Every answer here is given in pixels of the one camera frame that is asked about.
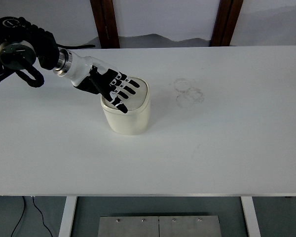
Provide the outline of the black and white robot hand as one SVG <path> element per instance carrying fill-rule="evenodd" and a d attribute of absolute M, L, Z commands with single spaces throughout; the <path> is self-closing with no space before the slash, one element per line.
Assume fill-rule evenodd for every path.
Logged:
<path fill-rule="evenodd" d="M 97 58 L 62 50 L 66 62 L 61 69 L 61 76 L 69 79 L 79 90 L 92 94 L 101 94 L 114 108 L 127 113 L 124 100 L 135 95 L 140 85 L 114 66 Z"/>

